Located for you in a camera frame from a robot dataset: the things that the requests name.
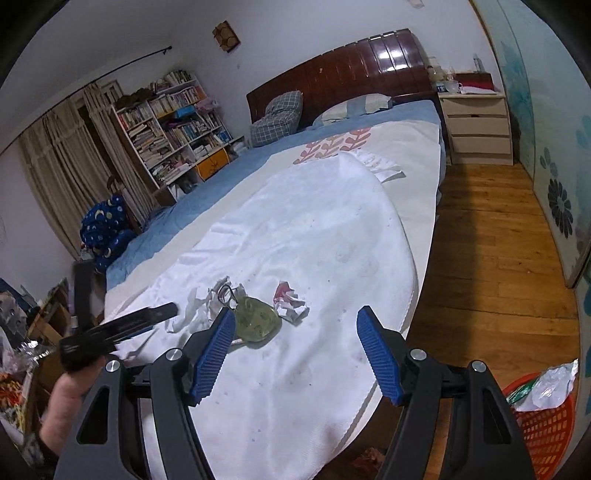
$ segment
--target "laundry basket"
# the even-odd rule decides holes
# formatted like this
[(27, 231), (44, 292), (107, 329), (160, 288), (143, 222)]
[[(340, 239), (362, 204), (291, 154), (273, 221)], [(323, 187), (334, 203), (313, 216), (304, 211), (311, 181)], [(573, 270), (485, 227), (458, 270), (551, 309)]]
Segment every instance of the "laundry basket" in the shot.
[[(529, 374), (514, 381), (503, 390), (503, 395), (509, 395), (537, 376), (539, 373)], [(514, 410), (513, 413), (523, 433), (525, 445), (530, 452), (536, 478), (538, 480), (550, 479), (562, 460), (573, 434), (574, 401), (572, 395), (569, 395), (566, 401), (557, 408), (526, 412)]]

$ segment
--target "beige curtain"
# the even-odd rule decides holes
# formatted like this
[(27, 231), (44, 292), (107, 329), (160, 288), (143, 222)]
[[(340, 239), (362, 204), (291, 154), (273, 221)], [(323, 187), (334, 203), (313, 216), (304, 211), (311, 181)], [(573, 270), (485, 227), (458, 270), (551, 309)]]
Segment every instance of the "beige curtain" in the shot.
[(110, 197), (107, 166), (69, 99), (27, 128), (19, 144), (22, 169), (37, 203), (57, 237), (78, 258), (82, 217)]
[(133, 205), (134, 213), (138, 217), (140, 224), (142, 224), (148, 218), (150, 212), (158, 205), (131, 163), (129, 155), (117, 136), (113, 122), (109, 117), (111, 105), (105, 95), (95, 83), (87, 86), (83, 90), (83, 94), (90, 119), (94, 123), (100, 139), (103, 141), (121, 177), (121, 182), (125, 186), (126, 200), (129, 197), (130, 201), (128, 203)]

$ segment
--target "silver bolt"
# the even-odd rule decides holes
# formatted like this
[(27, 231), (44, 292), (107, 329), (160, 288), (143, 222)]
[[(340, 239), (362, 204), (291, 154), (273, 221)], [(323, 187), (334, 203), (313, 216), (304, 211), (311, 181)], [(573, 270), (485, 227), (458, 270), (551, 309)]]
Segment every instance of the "silver bolt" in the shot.
[(105, 367), (105, 370), (107, 370), (110, 373), (113, 373), (117, 371), (120, 366), (121, 364), (117, 360), (111, 360)]
[(178, 348), (171, 348), (168, 352), (166, 352), (166, 358), (170, 361), (178, 360), (183, 356), (183, 352)]
[(474, 369), (475, 372), (478, 372), (478, 373), (486, 372), (486, 365), (484, 362), (481, 362), (480, 360), (474, 360), (472, 362), (472, 368)]
[(413, 360), (417, 360), (419, 362), (427, 358), (425, 350), (421, 350), (420, 348), (413, 348), (410, 350), (410, 356)]

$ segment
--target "wooden floor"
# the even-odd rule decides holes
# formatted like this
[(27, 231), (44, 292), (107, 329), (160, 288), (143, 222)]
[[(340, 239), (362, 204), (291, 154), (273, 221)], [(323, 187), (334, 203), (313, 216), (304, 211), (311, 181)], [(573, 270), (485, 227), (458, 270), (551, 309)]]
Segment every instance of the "wooden floor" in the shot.
[[(501, 388), (579, 356), (574, 293), (520, 164), (448, 166), (427, 276), (408, 335), (441, 362), (483, 360)], [(449, 425), (442, 401), (425, 479), (438, 478)], [(387, 448), (400, 410), (382, 399), (357, 439), (318, 478), (364, 478), (350, 463)]]

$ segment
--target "wooden headboard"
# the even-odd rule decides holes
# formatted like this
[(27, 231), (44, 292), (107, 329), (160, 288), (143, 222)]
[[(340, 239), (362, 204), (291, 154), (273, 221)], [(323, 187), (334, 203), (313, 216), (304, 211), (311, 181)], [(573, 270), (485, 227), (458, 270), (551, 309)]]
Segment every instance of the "wooden headboard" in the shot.
[(265, 107), (277, 95), (292, 90), (304, 94), (300, 128), (311, 125), (331, 106), (367, 93), (395, 97), (396, 103), (431, 99), (443, 117), (418, 45), (407, 28), (328, 51), (254, 89), (246, 96), (252, 122), (265, 115)]

